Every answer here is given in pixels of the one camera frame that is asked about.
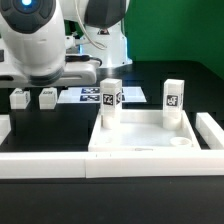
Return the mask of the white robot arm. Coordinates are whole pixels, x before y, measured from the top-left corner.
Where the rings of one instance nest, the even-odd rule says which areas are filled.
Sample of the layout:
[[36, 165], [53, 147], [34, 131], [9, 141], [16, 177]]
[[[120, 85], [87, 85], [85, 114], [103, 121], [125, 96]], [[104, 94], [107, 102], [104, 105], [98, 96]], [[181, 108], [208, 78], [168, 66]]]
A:
[[0, 0], [0, 88], [91, 85], [101, 62], [68, 53], [81, 42], [65, 34], [66, 20], [109, 28], [130, 0]]

